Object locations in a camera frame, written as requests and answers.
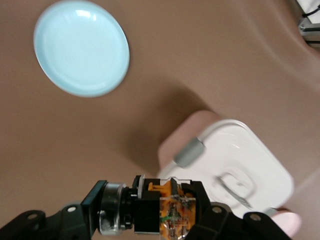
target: white container lid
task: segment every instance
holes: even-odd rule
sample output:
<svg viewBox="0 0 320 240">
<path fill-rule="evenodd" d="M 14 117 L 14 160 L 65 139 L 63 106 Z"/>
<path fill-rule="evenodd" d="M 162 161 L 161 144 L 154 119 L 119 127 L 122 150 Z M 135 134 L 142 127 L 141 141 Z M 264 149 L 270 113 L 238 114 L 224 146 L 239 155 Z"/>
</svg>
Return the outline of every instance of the white container lid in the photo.
<svg viewBox="0 0 320 240">
<path fill-rule="evenodd" d="M 220 120 L 176 155 L 158 175 L 201 181 L 212 202 L 239 218 L 282 206 L 292 195 L 291 175 L 244 123 Z"/>
</svg>

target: plate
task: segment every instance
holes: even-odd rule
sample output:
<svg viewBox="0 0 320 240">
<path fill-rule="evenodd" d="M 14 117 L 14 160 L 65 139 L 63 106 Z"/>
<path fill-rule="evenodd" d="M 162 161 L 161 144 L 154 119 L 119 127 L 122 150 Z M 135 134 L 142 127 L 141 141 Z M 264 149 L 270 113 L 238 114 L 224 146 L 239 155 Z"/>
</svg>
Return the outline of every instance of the plate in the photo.
<svg viewBox="0 0 320 240">
<path fill-rule="evenodd" d="M 36 23 L 33 44 L 48 78 L 76 96 L 109 93 L 128 71 L 129 46 L 122 28 L 89 1 L 65 0 L 47 8 Z"/>
</svg>

